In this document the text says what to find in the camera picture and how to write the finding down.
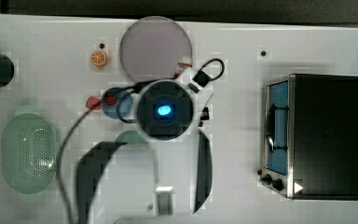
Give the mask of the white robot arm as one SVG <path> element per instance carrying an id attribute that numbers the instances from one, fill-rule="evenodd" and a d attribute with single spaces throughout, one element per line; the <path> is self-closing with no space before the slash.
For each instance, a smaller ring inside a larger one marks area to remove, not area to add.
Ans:
<path id="1" fill-rule="evenodd" d="M 76 167 L 76 224 L 193 215 L 211 194 L 211 143 L 201 125 L 213 83 L 161 79 L 131 90 L 133 129 L 98 143 Z"/>

